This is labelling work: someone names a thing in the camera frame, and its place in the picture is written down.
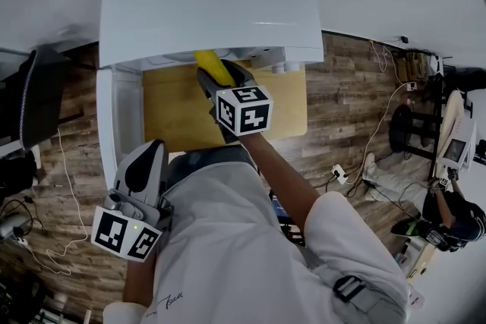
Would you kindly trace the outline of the person's grey jeans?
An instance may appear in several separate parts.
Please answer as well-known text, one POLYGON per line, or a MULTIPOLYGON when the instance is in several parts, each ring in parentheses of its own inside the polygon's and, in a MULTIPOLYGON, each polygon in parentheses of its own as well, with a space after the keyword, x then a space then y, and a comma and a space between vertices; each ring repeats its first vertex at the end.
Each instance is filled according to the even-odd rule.
POLYGON ((250 155, 241 145, 193 150, 176 156, 169 163, 166 189, 174 187, 178 182, 202 168, 226 162, 244 162, 256 168, 250 155))

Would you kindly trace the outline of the beige table white legs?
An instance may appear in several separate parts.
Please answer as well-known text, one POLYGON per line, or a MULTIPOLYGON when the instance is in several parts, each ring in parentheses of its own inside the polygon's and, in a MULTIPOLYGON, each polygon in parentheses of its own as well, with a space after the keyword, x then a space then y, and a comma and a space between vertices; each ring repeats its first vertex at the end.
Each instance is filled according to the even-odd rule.
POLYGON ((420 278, 428 270, 428 265, 436 252, 433 244, 419 237, 410 237, 402 251, 395 256, 400 269, 409 282, 420 278))

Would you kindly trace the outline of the person's white shirt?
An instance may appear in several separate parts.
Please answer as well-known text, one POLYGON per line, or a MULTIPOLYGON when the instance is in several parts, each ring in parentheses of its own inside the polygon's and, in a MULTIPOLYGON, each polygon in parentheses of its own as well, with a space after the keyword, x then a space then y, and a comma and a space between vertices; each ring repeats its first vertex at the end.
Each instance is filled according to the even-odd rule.
MULTIPOLYGON (((245 162, 210 165, 167 193, 175 207, 148 307, 115 302, 104 324, 342 324, 343 302, 282 233, 256 170, 245 162)), ((349 201, 319 196, 305 221, 306 247, 335 278, 353 275, 393 308, 409 311, 409 285, 349 201)))

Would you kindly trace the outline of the round beige table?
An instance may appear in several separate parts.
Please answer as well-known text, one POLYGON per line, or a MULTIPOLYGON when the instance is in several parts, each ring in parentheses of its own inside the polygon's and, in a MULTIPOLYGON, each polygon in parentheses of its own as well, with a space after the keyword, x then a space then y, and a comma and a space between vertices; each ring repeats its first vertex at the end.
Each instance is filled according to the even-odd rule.
POLYGON ((438 155, 440 155, 445 146, 456 119, 463 117, 464 113, 464 99, 460 91, 454 90, 447 100, 446 108, 443 110, 443 121, 440 126, 440 137, 437 144, 438 155))

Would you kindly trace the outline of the light wooden table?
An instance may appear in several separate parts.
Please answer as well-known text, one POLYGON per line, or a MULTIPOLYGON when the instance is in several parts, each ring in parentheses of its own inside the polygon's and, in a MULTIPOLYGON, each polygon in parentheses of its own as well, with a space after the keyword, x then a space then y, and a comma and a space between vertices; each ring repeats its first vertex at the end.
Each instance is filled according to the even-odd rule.
MULTIPOLYGON (((270 69, 254 70, 249 61, 239 65, 252 74, 273 98, 267 140, 301 136, 307 132, 305 67, 274 74, 270 69)), ((209 110, 211 102, 197 82, 194 64, 160 68, 143 73, 145 140, 161 139, 171 153, 222 146, 222 134, 209 110)))

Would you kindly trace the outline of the black device with screen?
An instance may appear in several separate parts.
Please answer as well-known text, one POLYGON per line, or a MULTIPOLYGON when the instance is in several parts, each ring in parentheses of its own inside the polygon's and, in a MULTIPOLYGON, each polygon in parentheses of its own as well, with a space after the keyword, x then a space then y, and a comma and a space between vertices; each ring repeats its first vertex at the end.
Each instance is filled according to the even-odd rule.
POLYGON ((269 198, 272 203, 274 212, 276 213, 282 233, 293 244, 297 244, 304 247, 305 237, 303 233, 298 228, 298 226, 294 223, 294 221, 289 217, 287 212, 283 209, 281 203, 278 201, 278 199, 276 198, 272 190, 270 190, 269 192, 269 198))

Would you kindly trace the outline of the white device with dark screen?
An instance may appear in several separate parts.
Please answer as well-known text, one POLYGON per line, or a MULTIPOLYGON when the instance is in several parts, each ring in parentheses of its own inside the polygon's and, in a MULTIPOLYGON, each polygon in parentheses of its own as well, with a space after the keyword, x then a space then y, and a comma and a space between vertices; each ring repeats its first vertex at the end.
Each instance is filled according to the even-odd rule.
POLYGON ((475 140, 476 120, 469 117, 456 119, 453 129, 440 152, 438 163, 458 171, 469 168, 475 140))

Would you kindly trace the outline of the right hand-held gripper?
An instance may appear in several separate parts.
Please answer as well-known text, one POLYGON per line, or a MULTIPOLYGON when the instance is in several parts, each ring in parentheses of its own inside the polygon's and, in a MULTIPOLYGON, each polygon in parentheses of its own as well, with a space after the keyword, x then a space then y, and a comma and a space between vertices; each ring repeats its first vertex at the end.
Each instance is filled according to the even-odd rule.
POLYGON ((263 86, 256 86, 254 75, 233 61, 222 59, 227 80, 217 83, 203 68, 197 69, 197 81, 211 100, 210 114, 219 126, 225 144, 239 137, 270 129, 273 99, 263 86))

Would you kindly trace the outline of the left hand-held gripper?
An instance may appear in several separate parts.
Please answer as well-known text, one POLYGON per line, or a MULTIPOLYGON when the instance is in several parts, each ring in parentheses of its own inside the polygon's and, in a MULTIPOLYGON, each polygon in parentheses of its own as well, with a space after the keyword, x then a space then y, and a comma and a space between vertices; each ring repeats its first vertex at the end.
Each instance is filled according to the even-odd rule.
POLYGON ((144 261, 172 230, 173 205, 162 199, 166 188, 168 153, 162 140, 145 143, 119 164, 113 188, 97 206, 90 242, 120 258, 144 261), (129 196, 145 196, 144 203, 129 196))

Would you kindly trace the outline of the white router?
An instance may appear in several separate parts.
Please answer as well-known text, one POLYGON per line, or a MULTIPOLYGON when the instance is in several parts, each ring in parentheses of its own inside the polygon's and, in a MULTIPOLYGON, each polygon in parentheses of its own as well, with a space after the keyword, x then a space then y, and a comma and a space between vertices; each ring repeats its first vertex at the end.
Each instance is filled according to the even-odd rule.
POLYGON ((430 77, 440 75, 445 76, 443 57, 431 55, 428 60, 428 75, 430 77))

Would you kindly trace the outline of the dark grey chair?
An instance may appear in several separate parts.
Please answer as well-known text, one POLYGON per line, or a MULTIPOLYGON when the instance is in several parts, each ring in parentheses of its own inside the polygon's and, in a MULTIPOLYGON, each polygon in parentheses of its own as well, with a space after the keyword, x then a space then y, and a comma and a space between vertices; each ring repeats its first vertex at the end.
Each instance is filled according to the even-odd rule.
POLYGON ((19 120, 19 142, 28 150, 57 133, 58 126, 84 116, 61 118, 64 82, 71 62, 52 47, 37 46, 27 60, 19 120))

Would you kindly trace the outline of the yellow banana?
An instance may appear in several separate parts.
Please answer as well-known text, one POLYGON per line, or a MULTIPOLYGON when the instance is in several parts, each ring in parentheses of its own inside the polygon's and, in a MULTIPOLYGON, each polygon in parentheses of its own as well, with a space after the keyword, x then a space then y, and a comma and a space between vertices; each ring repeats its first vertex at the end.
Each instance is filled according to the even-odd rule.
POLYGON ((194 58, 197 66, 204 69, 219 85, 236 87, 233 77, 213 50, 194 51, 194 58))

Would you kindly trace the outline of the brown cardboard box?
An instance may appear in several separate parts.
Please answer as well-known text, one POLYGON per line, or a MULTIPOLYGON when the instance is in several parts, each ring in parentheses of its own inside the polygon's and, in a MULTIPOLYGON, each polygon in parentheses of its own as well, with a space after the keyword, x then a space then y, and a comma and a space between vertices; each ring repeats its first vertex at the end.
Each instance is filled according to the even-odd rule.
POLYGON ((403 82, 426 81, 430 57, 421 52, 397 52, 396 70, 398 79, 403 82))

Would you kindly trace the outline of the white rounded appliance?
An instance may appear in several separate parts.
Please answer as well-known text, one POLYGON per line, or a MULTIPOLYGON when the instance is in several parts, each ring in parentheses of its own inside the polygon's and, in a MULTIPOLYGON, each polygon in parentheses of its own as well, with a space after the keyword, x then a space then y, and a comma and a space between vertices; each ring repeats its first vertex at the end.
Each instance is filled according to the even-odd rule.
POLYGON ((20 213, 7 215, 0 221, 0 241, 7 239, 14 234, 14 229, 25 227, 29 218, 20 213))

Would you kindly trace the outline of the black round stool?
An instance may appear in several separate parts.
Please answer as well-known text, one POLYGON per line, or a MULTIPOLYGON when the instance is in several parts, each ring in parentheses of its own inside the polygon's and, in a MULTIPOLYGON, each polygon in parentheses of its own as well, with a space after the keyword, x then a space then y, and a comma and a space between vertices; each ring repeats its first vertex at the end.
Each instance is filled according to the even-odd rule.
POLYGON ((408 105, 400 105, 394 111, 390 122, 389 142, 391 150, 394 153, 404 152, 435 161, 442 121, 440 115, 413 112, 408 105), (412 146, 410 143, 412 135, 432 140, 434 143, 433 150, 426 151, 412 146))

